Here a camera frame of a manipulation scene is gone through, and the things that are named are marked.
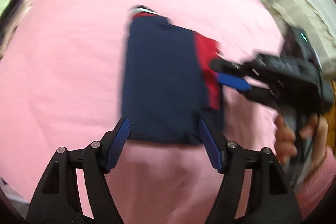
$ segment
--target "navy blue fabric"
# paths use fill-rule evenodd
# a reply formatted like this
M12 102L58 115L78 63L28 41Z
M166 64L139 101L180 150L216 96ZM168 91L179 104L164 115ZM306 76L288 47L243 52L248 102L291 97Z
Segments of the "navy blue fabric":
M129 139L200 144L199 118L208 105L194 32L162 16L135 18L127 42L121 108L131 123Z

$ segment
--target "pink bed sheet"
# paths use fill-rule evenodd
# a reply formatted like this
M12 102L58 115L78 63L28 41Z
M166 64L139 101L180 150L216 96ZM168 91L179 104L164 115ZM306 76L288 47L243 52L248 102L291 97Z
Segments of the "pink bed sheet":
M119 119L128 10L146 5L176 25L220 42L234 61L279 53L281 34L258 0L33 0L0 64L0 176L30 200L60 146L84 148ZM226 89L225 135L273 148L270 109ZM200 147L128 142L107 175L126 224L201 224L222 176ZM249 177L240 210L244 213ZM90 215L83 179L85 213Z

